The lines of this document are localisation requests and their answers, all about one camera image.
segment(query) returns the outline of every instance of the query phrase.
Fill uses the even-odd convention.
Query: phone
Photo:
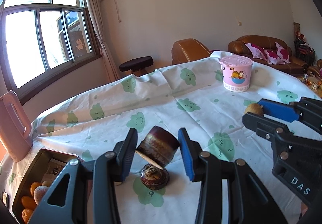
[[[6,192],[2,192],[2,202],[9,209],[9,195]]]

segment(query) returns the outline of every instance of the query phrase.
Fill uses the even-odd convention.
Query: pink pitcher
[[[0,97],[0,141],[15,161],[21,161],[33,145],[31,123],[13,91]]]
[[[244,56],[225,56],[219,60],[222,65],[223,85],[233,92],[244,92],[249,88],[253,61]]]

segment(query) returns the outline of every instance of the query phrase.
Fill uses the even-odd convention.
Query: pillow
[[[289,52],[283,48],[279,43],[275,42],[276,44],[276,48],[277,48],[277,55],[286,63],[290,63],[289,62]]]
[[[247,43],[245,45],[249,48],[249,50],[253,54],[254,59],[263,59],[263,60],[267,61],[267,57],[264,52],[264,49],[262,49],[261,47],[255,45],[255,44],[252,44],[252,43]]]
[[[285,64],[284,61],[274,51],[265,50],[265,54],[267,56],[268,64],[273,64],[273,65]]]

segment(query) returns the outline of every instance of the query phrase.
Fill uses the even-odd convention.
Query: stool seat
[[[131,59],[127,62],[124,62],[120,65],[120,71],[138,71],[140,69],[150,67],[153,65],[153,58],[152,57],[140,57],[137,59]]]

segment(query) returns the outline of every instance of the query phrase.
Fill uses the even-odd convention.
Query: window frame
[[[0,65],[2,67],[2,74],[4,77],[4,82],[6,84],[7,90],[15,91],[22,105],[25,104],[32,97],[34,97],[36,94],[38,94],[40,91],[48,87],[54,81],[67,75],[73,70],[101,57],[99,54],[99,42],[97,37],[94,34],[93,26],[89,18],[88,8],[86,6],[86,1],[80,0],[80,5],[83,5],[84,7],[61,5],[61,4],[22,4],[22,5],[6,7],[3,9],[2,16],[1,16],[1,25],[0,25],[0,37],[2,41],[0,43]],[[4,39],[5,38],[5,17],[6,15],[11,13],[17,13],[17,12],[29,11],[29,10],[35,11],[35,25],[36,25],[38,45],[40,48],[41,57],[46,71],[40,74],[39,76],[37,76],[36,78],[30,80],[20,88],[17,88],[11,73],[7,50],[6,50],[6,41]],[[85,34],[88,40],[88,44],[91,48],[91,53],[88,53],[90,55],[83,55],[83,56],[74,58],[73,54],[69,52],[70,58],[71,58],[70,60],[54,68],[48,69],[49,64],[45,55],[46,51],[44,47],[43,38],[41,35],[40,12],[41,11],[60,11],[61,12],[62,22],[64,23],[63,32],[64,32],[66,44],[73,52],[73,48],[71,47],[70,40],[69,40],[68,25],[66,25],[67,24],[66,10],[82,13],[84,27],[86,30]]]

